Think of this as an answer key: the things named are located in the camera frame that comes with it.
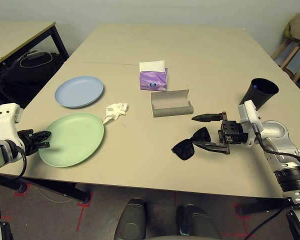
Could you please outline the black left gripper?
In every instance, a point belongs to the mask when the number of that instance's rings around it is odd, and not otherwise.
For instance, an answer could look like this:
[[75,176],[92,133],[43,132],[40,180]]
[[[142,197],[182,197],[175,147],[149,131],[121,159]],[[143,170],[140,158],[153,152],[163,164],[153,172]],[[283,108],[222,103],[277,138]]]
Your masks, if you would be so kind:
[[51,132],[44,130],[34,132],[32,129],[20,130],[17,132],[18,137],[22,140],[25,147],[25,155],[30,156],[38,151],[38,148],[49,148],[50,143],[39,142],[46,141],[51,136]]

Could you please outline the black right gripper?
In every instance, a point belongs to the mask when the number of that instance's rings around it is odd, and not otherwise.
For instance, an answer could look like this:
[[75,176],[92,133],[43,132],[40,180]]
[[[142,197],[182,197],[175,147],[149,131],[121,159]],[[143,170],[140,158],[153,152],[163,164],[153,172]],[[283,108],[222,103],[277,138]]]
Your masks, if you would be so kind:
[[192,143],[206,151],[230,154],[230,145],[244,144],[248,140],[248,134],[243,131],[243,127],[235,120],[228,120],[226,112],[222,113],[205,113],[191,118],[197,122],[219,122],[221,121],[220,130],[218,130],[219,143],[206,141],[193,141]]

